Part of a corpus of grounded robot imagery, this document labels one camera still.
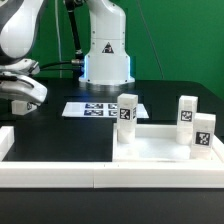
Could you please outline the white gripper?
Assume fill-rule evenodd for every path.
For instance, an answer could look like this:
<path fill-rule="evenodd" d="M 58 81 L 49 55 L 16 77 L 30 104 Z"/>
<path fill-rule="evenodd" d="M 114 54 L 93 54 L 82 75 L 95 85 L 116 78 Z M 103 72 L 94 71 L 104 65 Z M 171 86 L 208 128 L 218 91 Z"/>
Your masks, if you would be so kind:
<path fill-rule="evenodd" d="M 26 75 L 0 74 L 0 98 L 41 105 L 46 96 L 47 88 Z"/>

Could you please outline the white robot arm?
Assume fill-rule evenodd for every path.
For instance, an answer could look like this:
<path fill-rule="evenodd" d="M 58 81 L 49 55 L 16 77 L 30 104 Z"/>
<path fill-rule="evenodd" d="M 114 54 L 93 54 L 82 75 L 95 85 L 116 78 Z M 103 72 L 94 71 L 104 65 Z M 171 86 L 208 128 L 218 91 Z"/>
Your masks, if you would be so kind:
<path fill-rule="evenodd" d="M 83 74 L 79 82 L 96 88 L 132 83 L 130 57 L 125 51 L 126 15 L 110 0 L 63 0 L 75 45 L 74 64 Z M 38 62 L 27 57 L 37 34 L 39 16 L 47 0 L 0 0 L 0 98 L 41 105 L 47 88 L 32 79 Z M 91 47 L 81 50 L 74 11 L 86 4 L 90 14 Z"/>

